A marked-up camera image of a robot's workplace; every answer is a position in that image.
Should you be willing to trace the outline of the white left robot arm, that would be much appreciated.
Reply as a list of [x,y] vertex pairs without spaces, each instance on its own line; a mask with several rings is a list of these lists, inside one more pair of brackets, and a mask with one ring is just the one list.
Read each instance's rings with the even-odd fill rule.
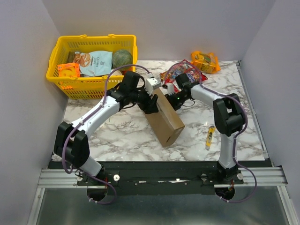
[[100,102],[79,119],[58,126],[54,153],[76,169],[88,174],[93,185],[103,182],[103,166],[90,155],[91,135],[111,116],[129,105],[138,105],[145,114],[158,112],[158,95],[153,91],[161,82],[149,74],[143,78],[136,72],[127,71],[122,81],[109,89]]

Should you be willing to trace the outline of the brown cardboard express box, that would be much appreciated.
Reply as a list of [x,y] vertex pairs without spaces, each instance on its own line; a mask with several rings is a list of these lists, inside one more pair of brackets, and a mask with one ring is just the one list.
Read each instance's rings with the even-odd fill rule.
[[154,90],[154,94],[157,94],[158,96],[158,112],[145,114],[145,117],[161,146],[166,148],[171,146],[177,140],[185,128],[185,125],[161,89]]

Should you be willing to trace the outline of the yellow utility knife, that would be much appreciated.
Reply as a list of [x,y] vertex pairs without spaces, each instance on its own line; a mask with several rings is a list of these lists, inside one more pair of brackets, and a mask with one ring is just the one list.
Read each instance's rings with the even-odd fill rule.
[[206,144],[205,144],[205,149],[206,150],[210,149],[211,142],[212,142],[212,136],[213,136],[213,133],[214,133],[215,129],[216,129],[215,126],[210,126],[209,127],[209,130],[208,130],[208,133],[207,133],[207,138],[206,138]]

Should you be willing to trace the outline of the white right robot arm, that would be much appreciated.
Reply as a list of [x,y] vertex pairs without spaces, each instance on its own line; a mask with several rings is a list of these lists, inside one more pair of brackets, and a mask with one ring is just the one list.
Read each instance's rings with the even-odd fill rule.
[[229,95],[211,90],[201,82],[191,82],[186,74],[176,77],[180,88],[175,91],[173,83],[165,84],[165,97],[174,110],[180,109],[186,100],[198,100],[213,109],[214,126],[221,135],[220,156],[217,162],[216,179],[225,184],[238,173],[236,159],[237,137],[248,125],[247,113],[237,94]]

